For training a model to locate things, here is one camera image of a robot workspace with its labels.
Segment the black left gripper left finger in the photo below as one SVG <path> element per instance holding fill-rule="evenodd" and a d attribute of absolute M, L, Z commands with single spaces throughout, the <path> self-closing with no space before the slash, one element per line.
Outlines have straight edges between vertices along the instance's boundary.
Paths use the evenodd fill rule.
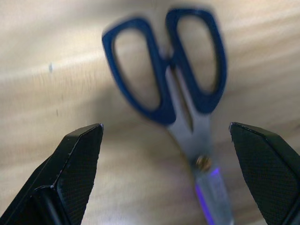
<path fill-rule="evenodd" d="M 81 225 L 103 137 L 96 123 L 67 135 L 27 179 L 0 225 Z"/>

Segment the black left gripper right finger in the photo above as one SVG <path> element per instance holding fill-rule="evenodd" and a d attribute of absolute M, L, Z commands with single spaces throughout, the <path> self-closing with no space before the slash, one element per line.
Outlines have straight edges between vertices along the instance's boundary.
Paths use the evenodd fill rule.
<path fill-rule="evenodd" d="M 267 225 L 300 225 L 300 155 L 278 134 L 233 122 L 243 178 Z"/>

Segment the blue-handled scissors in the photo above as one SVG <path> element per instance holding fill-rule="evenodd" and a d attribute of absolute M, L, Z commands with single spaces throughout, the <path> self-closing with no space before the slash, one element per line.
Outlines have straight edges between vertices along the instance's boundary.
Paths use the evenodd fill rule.
<path fill-rule="evenodd" d="M 188 16 L 202 20 L 209 29 L 216 56 L 217 82 L 210 93 L 196 83 L 178 34 L 178 23 Z M 227 80 L 224 45 L 214 15 L 204 8 L 172 8 L 165 18 L 173 53 L 164 58 L 151 25 L 143 17 L 132 17 L 112 26 L 102 36 L 103 48 L 115 82 L 127 101 L 149 120 L 170 132 L 186 157 L 192 172 L 198 202 L 208 225 L 234 225 L 234 216 L 218 162 L 213 155 L 210 116 L 217 107 Z M 154 110 L 142 106 L 129 90 L 114 51 L 117 36 L 138 30 L 145 39 L 161 102 Z"/>

